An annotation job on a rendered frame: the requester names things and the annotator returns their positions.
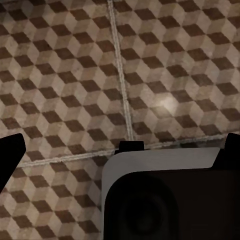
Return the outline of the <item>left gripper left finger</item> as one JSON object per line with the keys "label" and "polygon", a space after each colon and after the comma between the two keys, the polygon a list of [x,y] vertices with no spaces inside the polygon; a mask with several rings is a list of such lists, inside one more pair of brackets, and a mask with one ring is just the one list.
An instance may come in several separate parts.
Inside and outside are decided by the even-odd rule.
{"label": "left gripper left finger", "polygon": [[26,152],[21,133],[0,138],[0,193]]}

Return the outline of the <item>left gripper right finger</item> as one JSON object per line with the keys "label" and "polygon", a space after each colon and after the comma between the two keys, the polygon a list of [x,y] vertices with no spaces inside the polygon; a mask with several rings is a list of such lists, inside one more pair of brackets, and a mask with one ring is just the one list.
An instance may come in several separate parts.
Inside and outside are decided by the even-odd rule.
{"label": "left gripper right finger", "polygon": [[240,134],[228,134],[224,151],[240,173]]}

